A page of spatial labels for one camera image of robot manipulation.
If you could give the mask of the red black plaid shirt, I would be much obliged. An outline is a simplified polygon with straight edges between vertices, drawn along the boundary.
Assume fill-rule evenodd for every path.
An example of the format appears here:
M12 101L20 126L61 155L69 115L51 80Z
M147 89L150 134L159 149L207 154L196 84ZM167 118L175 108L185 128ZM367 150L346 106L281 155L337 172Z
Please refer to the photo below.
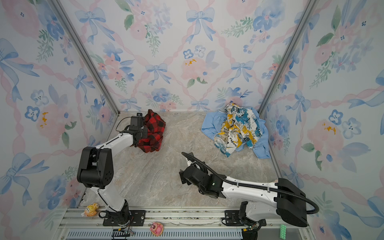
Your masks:
M148 136L140 139L137 147L144 153L158 152L163 141L163 134L166 122L153 110L148 110L144 119L145 126L148 128Z

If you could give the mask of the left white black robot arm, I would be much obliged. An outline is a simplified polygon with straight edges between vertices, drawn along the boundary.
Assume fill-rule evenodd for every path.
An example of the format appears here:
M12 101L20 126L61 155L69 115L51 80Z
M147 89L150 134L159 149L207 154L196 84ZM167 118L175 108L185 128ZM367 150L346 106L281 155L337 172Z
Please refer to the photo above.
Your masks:
M111 140L82 150L77 173L77 181L99 195L110 211L115 213L123 210L126 200L112 183L113 158L126 148L137 145L148 135L143 114L138 113L129 119L130 124Z

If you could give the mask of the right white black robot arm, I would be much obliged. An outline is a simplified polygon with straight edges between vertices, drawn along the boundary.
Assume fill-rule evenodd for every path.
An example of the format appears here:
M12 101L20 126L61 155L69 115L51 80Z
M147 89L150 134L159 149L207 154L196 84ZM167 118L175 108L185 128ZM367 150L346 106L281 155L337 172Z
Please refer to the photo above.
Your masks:
M282 219L292 226L308 226L304 193L284 179L279 179L277 183L262 183L265 189L251 188L251 182L225 175L209 175L197 164L179 171L179 175L183 184L196 186L202 195L213 199L243 199L239 210L243 225L252 225L260 220Z

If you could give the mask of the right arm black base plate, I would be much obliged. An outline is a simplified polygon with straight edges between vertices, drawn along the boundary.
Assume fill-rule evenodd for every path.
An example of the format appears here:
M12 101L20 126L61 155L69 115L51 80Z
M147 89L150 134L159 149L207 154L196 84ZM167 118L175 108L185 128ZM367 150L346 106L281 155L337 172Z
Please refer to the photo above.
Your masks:
M245 216L245 214L240 214L239 210L225 210L224 217L222 218L222 224L229 227L264 227L267 225L266 220L250 220Z

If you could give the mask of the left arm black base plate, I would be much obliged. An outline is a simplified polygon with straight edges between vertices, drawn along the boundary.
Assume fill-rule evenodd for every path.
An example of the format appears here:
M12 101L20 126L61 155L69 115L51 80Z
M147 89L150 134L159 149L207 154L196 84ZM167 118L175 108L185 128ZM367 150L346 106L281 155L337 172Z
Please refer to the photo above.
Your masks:
M99 217L103 219L105 227L142 227L146 218L145 210L129 210L127 212L100 211Z

